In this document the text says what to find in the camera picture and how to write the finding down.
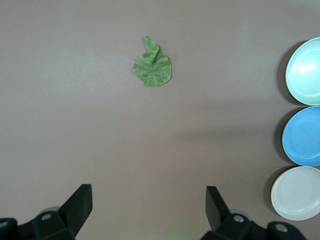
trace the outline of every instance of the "leaf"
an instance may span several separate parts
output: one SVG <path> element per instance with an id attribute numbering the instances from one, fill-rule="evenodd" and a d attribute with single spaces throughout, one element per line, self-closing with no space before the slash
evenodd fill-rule
<path id="1" fill-rule="evenodd" d="M 172 76 L 172 66 L 166 54 L 149 36 L 143 38 L 146 51 L 137 57 L 134 72 L 147 87 L 158 87 Z"/>

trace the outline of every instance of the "light blue plate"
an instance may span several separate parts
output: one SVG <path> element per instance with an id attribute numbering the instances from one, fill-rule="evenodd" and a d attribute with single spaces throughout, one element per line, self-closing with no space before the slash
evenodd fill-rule
<path id="1" fill-rule="evenodd" d="M 320 106 L 310 106 L 296 113 L 282 134 L 286 155 L 296 164 L 320 165 Z"/>
<path id="2" fill-rule="evenodd" d="M 320 37 L 302 44 L 291 56 L 285 71 L 289 92 L 306 105 L 320 105 Z"/>

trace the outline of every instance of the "gray surface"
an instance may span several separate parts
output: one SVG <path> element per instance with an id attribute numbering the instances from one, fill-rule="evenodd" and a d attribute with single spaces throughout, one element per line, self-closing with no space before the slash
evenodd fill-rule
<path id="1" fill-rule="evenodd" d="M 284 72 L 319 36 L 318 0 L 0 1 L 0 214 L 22 224 L 83 183 L 93 211 L 78 240 L 197 240 L 205 188 L 231 208 L 292 222 L 270 189 L 293 164 L 281 132 L 298 104 Z M 144 87 L 149 35 L 172 79 Z"/>

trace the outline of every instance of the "cream plate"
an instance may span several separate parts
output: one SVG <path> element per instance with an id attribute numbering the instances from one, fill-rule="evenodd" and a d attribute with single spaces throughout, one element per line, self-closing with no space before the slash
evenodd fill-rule
<path id="1" fill-rule="evenodd" d="M 276 212 L 289 220 L 305 220 L 320 213 L 320 170 L 298 166 L 274 182 L 271 201 Z"/>

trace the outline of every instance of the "blue plate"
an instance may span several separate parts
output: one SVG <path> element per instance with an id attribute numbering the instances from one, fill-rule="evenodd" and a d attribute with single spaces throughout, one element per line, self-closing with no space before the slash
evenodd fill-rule
<path id="1" fill-rule="evenodd" d="M 296 164 L 320 165 L 320 106 L 310 106 L 296 113 L 282 134 L 286 155 Z"/>

